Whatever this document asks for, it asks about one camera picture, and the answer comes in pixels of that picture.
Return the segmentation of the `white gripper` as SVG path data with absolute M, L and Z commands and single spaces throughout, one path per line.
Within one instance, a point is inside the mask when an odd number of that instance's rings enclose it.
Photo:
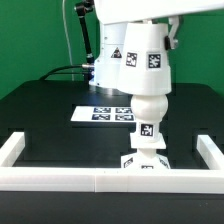
M 174 50 L 180 26 L 177 15 L 223 9 L 224 0 L 94 0 L 94 5 L 103 24 L 174 16 L 168 19 L 170 31 L 165 37 L 165 48 Z

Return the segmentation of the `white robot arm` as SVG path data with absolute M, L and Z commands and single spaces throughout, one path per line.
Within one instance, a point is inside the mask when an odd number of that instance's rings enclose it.
M 224 0 L 94 0 L 100 55 L 92 84 L 140 96 L 171 91 L 167 51 L 179 17 L 224 8 Z

